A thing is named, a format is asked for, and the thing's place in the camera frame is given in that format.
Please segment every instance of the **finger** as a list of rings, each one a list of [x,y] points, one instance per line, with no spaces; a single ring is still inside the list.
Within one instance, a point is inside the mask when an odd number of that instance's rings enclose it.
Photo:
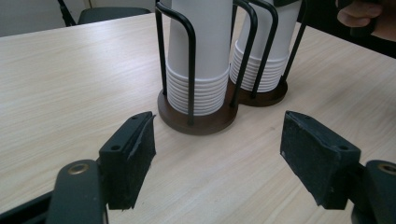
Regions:
[[[341,11],[355,18],[374,18],[381,14],[382,7],[379,4],[353,1],[352,4],[344,7]]]
[[[349,27],[363,27],[370,23],[370,18],[356,18],[346,14],[344,11],[338,12],[337,19]]]
[[[396,42],[396,1],[382,1],[383,12],[376,20],[373,35]]]

